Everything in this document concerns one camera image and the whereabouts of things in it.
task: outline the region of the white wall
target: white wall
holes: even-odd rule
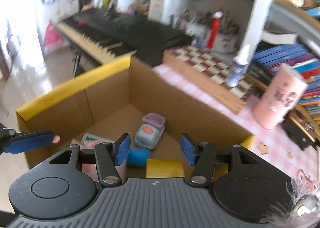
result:
[[[44,40],[45,29],[51,19],[53,22],[57,22],[61,17],[67,17],[79,10],[78,0],[72,2],[71,4],[65,0],[56,0],[54,4],[43,5],[41,0],[35,0],[37,20],[40,29],[40,34],[42,42]],[[61,10],[60,15],[56,15],[56,11]]]

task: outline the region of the ribbed gray panel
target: ribbed gray panel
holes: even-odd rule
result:
[[[208,190],[193,188],[185,184],[182,178],[129,178],[120,187],[104,189],[98,199],[78,215],[52,222],[34,221],[20,216],[8,226],[8,228],[86,227],[264,228],[265,226],[246,223],[229,216],[215,204]]]

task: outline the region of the table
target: table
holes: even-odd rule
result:
[[[272,130],[261,127],[251,113],[252,108],[258,102],[255,96],[251,96],[246,106],[236,115],[195,84],[184,79],[183,76],[168,65],[161,64],[154,67],[153,71],[168,84],[214,108],[255,135],[256,139],[251,151],[262,159],[274,165],[290,177],[295,176],[297,171],[302,169],[306,176],[312,180],[317,179],[318,155],[316,150],[309,146],[305,151],[301,151],[300,148],[287,137],[280,124]]]

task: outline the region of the checkered board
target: checkered board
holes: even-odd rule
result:
[[[169,52],[182,62],[191,65],[194,70],[206,75],[210,80],[228,90],[243,102],[246,102],[253,92],[254,85],[246,78],[239,81],[236,87],[228,87],[225,84],[225,80],[229,73],[228,68],[230,65],[214,57],[214,54],[193,46],[171,49]]]

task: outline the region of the red book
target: red book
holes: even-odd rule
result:
[[[302,97],[304,96],[315,96],[315,95],[320,95],[320,88],[317,89],[317,90],[314,90],[314,91],[309,91],[309,92],[306,92],[302,95]]]
[[[304,78],[308,78],[310,76],[316,76],[316,75],[319,75],[319,74],[320,74],[320,67],[317,67],[317,68],[314,68],[314,69],[311,69],[311,70],[308,70],[308,71],[305,71],[305,72],[301,73],[301,75]]]

